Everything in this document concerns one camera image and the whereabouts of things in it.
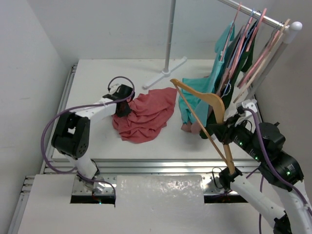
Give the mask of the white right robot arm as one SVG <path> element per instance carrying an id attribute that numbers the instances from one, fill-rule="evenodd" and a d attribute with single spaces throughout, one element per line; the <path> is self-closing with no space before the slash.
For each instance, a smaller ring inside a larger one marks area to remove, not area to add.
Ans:
<path id="1" fill-rule="evenodd" d="M 298 161 L 282 148 L 286 141 L 277 124 L 258 122 L 253 114 L 255 131 L 251 132 L 244 120 L 236 124 L 236 114 L 223 124 L 211 124 L 209 129 L 222 143 L 235 143 L 259 162 L 262 178 L 271 184 L 278 194 L 282 207 L 273 203 L 252 185 L 238 168 L 219 173 L 224 190 L 232 190 L 252 205 L 272 227 L 275 234 L 310 234 L 312 232 L 312 208 L 305 191 L 304 175 Z"/>

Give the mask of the wooden clothes hanger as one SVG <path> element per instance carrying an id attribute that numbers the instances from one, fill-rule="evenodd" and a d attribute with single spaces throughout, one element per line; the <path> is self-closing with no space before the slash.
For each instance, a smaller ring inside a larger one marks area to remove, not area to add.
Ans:
<path id="1" fill-rule="evenodd" d="M 193 96 L 201 99 L 202 101 L 204 101 L 208 105 L 212 106 L 213 111 L 214 111 L 214 115 L 215 115 L 215 119 L 216 119 L 216 122 L 218 124 L 224 123 L 225 107 L 224 107 L 222 99 L 219 96 L 217 96 L 216 94 L 198 92 L 198 91 L 194 90 L 193 88 L 189 87 L 188 85 L 182 83 L 181 81 L 179 81 L 178 79 L 175 79 L 175 78 L 171 79 L 170 82 L 174 85 L 177 92 L 179 93 L 181 98 L 184 100 L 187 107 L 190 109 L 191 113 L 194 115 L 196 121 L 198 122 L 198 124 L 201 128 L 201 130 L 204 132 L 204 134 L 209 139 L 209 141 L 211 142 L 211 144 L 213 145 L 213 147 L 215 148 L 215 150 L 217 151 L 217 153 L 219 154 L 221 159 L 225 162 L 226 166 L 229 168 L 230 175 L 233 175 L 235 172 L 235 165 L 233 162 L 233 156 L 232 156 L 232 152 L 231 152 L 229 144 L 223 144 L 223 150 L 225 153 L 225 155 L 224 155 L 221 152 L 221 150 L 218 148 L 218 146 L 215 144 L 214 140 L 209 135 L 208 131 L 203 126 L 199 117 L 197 116 L 197 114 L 195 113 L 195 111 L 193 110 L 193 108 L 190 106 L 189 102 L 187 101 L 187 99 L 183 95 L 181 89 L 187 91 L 188 93 L 192 94 Z"/>

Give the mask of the salmon red t-shirt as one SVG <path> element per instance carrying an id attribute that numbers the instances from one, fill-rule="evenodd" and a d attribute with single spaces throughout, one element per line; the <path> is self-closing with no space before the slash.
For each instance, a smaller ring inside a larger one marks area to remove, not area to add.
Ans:
<path id="1" fill-rule="evenodd" d="M 174 113 L 176 96 L 177 90 L 170 87 L 139 94 L 129 103 L 129 115 L 113 116 L 113 128 L 124 141 L 139 144 L 155 139 Z"/>

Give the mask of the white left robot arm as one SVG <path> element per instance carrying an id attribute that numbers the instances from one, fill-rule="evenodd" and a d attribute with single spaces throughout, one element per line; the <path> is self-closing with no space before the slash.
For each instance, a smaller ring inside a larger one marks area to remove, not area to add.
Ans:
<path id="1" fill-rule="evenodd" d="M 66 111 L 58 117 L 51 144 L 62 155 L 66 156 L 77 169 L 77 176 L 88 187 L 101 183 L 96 163 L 87 155 L 90 131 L 94 124 L 116 115 L 124 117 L 131 113 L 128 101 L 134 98 L 133 87 L 119 85 L 114 92 L 78 111 Z"/>

